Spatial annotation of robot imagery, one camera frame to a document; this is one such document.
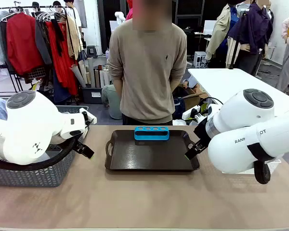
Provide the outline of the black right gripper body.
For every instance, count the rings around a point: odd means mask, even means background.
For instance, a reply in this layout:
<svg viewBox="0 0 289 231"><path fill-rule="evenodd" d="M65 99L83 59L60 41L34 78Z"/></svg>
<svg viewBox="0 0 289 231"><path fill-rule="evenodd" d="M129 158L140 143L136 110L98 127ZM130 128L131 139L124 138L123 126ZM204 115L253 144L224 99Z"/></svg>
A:
<svg viewBox="0 0 289 231"><path fill-rule="evenodd" d="M196 128L194 129L194 133L199 138L199 141L196 143L196 147L207 147L211 138L206 132L206 123L207 118L204 118L201 122L198 123Z"/></svg>

